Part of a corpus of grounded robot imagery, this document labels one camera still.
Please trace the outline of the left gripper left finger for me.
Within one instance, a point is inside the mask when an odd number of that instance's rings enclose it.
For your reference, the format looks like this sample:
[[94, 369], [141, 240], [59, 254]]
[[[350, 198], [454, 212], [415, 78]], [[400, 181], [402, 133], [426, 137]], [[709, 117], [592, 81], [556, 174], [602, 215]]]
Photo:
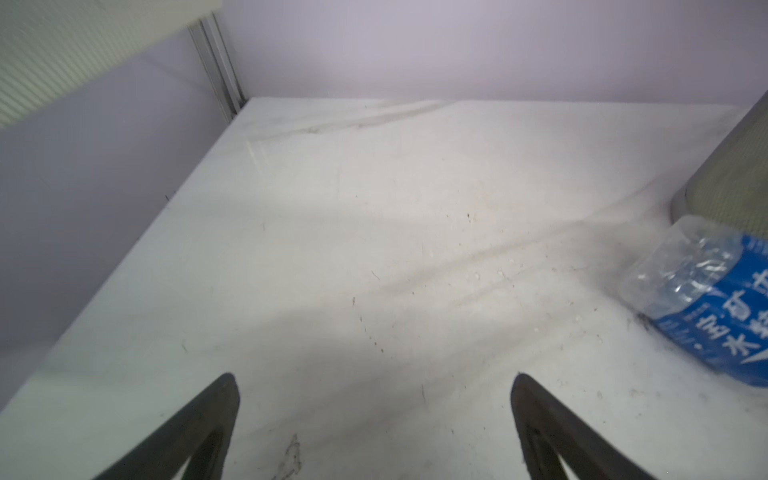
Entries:
[[224, 373], [99, 479], [220, 479], [240, 406], [235, 376]]

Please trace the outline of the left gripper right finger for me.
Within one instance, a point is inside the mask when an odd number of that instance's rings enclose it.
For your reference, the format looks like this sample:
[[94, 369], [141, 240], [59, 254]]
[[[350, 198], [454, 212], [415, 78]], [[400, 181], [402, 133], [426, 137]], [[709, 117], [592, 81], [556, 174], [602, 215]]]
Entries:
[[532, 479], [642, 479], [651, 475], [615, 449], [528, 374], [516, 376], [511, 410]]

